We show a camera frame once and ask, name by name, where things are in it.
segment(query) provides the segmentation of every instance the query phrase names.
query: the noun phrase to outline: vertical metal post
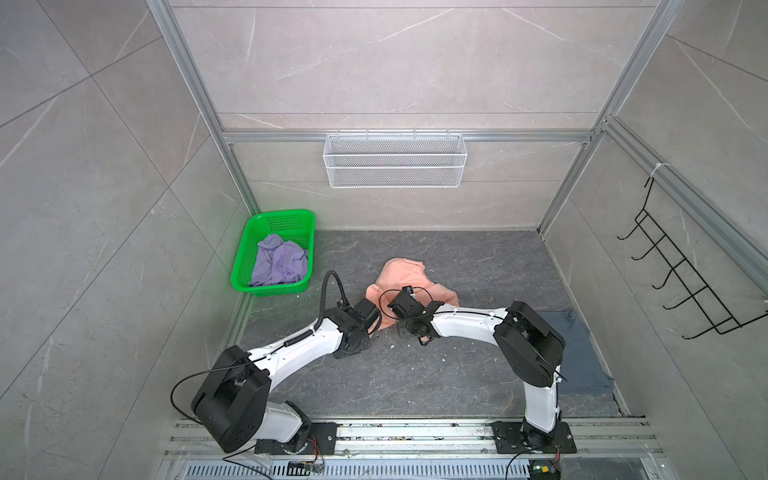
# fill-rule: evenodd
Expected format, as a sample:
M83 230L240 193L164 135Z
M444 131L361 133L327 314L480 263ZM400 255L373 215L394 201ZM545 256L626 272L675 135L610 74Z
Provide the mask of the vertical metal post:
M648 22L648 26L645 28L645 31L640 38L640 41L637 43L637 47L635 47L634 52L632 52L632 56L630 57L627 66L624 67L624 71L621 72L621 76L619 77L614 90L605 102L605 106L603 106L603 109L593 126L592 131L594 134L592 135L591 142L579 151L574 159L574 163L565 175L562 184L560 184L560 188L558 188L552 202L549 204L549 208L544 213L541 222L536 228L541 235L547 233L549 227L551 227L554 222L554 219L560 213L565 201L574 189L576 182L581 174L584 173L584 169L587 167L594 150L598 147L605 135L605 130L601 125L608 117L615 116L627 100L632 87L637 83L637 79L640 78L643 70L645 70L650 58L653 57L654 52L661 43L661 40L664 39L664 35L667 33L667 30L669 30L672 21L675 19L684 3L685 0L660 0L653 16Z
M194 103L197 105L203 121L208 126L210 136L216 143L216 148L218 148L221 157L224 159L224 163L230 171L230 175L232 175L232 180L234 180L240 196L243 198L243 202L245 202L251 215L258 214L259 207L256 204L256 199L253 197L253 191L250 189L248 180L243 173L243 168L240 166L240 162L237 161L234 152L232 152L231 146L224 140L223 128L214 109L214 104L211 102L210 96L205 89L200 72L197 71L194 65L192 55L181 34L179 24L176 23L174 13L171 11L166 0L147 0L147 4L152 11L160 32L163 34L166 43L168 43L170 54L176 60L181 76L184 77L184 81L190 89Z

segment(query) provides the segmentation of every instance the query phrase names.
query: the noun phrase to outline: black wire hanger rack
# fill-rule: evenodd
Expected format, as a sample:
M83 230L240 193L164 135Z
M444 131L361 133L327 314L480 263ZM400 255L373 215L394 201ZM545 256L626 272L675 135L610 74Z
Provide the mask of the black wire hanger rack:
M763 315L757 316L757 317L755 317L755 318L753 318L751 320L748 320L746 322L740 322L735 316L733 316L733 314L730 312L728 307L725 306L725 303L723 303L723 301L717 296L717 293L715 293L715 291L712 289L710 284L704 279L703 276L701 276L701 274L699 273L697 268L688 260L688 258L683 254L683 252L680 251L680 248L678 248L678 246L675 244L675 242L673 242L672 239L669 237L669 235L667 235L667 232L665 232L664 229L661 228L661 225L659 225L659 223L650 215L650 213L646 209L646 207L648 205L648 197L650 196L650 190L651 190L651 188L653 188L653 186L654 186L654 179L653 179L653 177L649 177L648 180L646 180L645 185L643 186L643 188L647 187L648 192L645 195L645 201L643 202L643 208L640 210L640 213L638 213L635 216L635 218L634 218L634 223L635 223L634 228L632 229L632 231L626 237L616 237L616 238L618 238L619 240L626 240L636 230L640 230L641 232L643 232L645 237L651 242L651 247L650 247L650 249L648 249L647 252L643 253L639 258L631 257L632 260L642 260L650 252L656 250L661 255L661 258L664 259L664 262L666 262L667 265L670 268L670 271L667 273L667 276L664 278L664 282L662 282L661 285L659 285L659 286L651 285L651 286L654 289L656 289L656 290L661 290L662 288L664 288L665 285L667 285L667 281L670 279L670 276L672 276L672 274L674 273L674 275L677 277L677 279L683 285L683 288L688 292L688 296L686 296L684 299L682 299L677 304L675 304L673 306L664 306L663 308L665 310L673 310L673 309L676 309L677 307L679 307L680 305L686 303L688 300L693 300L696 303L696 305L698 306L699 310L701 310L701 312L704 315L704 317L707 319L707 322L709 322L710 326L708 328L702 330L701 332L699 332L699 333L697 333L695 335L692 335L692 336L685 336L685 335L683 335L682 337L684 339L686 339L686 340L691 340L691 339L697 338L698 336L702 336L704 333L707 333L707 332L709 332L711 330L714 330L715 332L719 333L720 335L724 335L724 334L726 334L728 332L733 332L735 329L739 329L739 328L741 328L743 326L747 326L747 325L749 325L752 322L756 322L757 320L759 320L759 319L761 319L763 317L768 316L768 310ZM661 237L658 240L654 240L653 238L651 238L651 236L648 234L646 229L643 227L643 222L646 222L646 224L648 224L648 222L652 222L653 225L655 225L656 228L661 232ZM676 263L673 264L670 261L670 259L667 257L667 255L664 254L664 252L661 250L661 248L659 248L659 243L661 243L661 241L664 240L665 238L669 241L669 243L672 245L672 247L680 254L680 257L682 258L682 260L680 260L679 262L676 262ZM701 282L703 284L703 286L701 288L696 289L695 291L693 291L685 283L685 281L683 280L683 278L680 276L680 274L677 271L678 268L680 268L682 266L686 266L686 265L689 268L691 268L692 271L695 272L695 274L698 276L699 280L701 280ZM696 295L698 295L700 293L703 293L706 290L709 290L709 292L712 293L712 295L717 300L717 302L723 307L723 310L725 310L726 315L727 315L727 318L725 320L721 320L721 321L717 321L717 322L715 320L712 320L710 315L707 313L707 311L701 305L699 300L696 298ZM733 322L730 325L726 326L725 324L730 322L731 320Z

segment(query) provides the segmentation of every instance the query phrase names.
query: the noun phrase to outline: gray floor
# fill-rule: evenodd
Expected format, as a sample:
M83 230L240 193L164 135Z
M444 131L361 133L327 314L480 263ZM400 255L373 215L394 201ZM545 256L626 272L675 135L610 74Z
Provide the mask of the gray floor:
M299 295L260 298L240 346L261 346L314 321L326 270L341 276L353 303L393 257L420 260L430 280L470 307L523 300L536 310L571 308L543 243L534 232L318 231L310 287ZM328 301L338 291L329 288ZM427 346L396 326L375 333L372 348L325 356L283 382L272 400L290 399L310 415L522 415L523 383L498 347L469 339ZM610 394L560 394L564 416L617 416Z

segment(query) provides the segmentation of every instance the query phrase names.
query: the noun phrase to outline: white mesh basket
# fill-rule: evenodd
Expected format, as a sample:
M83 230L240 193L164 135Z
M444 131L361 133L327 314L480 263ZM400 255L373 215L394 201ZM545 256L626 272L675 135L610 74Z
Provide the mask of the white mesh basket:
M458 187L467 149L460 134L334 134L323 160L332 188Z

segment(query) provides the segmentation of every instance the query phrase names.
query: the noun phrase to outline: green basket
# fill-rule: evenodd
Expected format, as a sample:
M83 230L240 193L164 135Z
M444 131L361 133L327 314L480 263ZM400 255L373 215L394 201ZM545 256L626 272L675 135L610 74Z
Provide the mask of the green basket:
M248 286L256 264L258 245L272 233L279 234L286 242L292 240L309 254L309 269L306 276L296 283L283 285ZM315 250L315 214L309 210L280 210L254 215L243 230L240 249L237 251L235 267L232 269L232 286L240 292L255 296L285 295L306 290L312 276Z

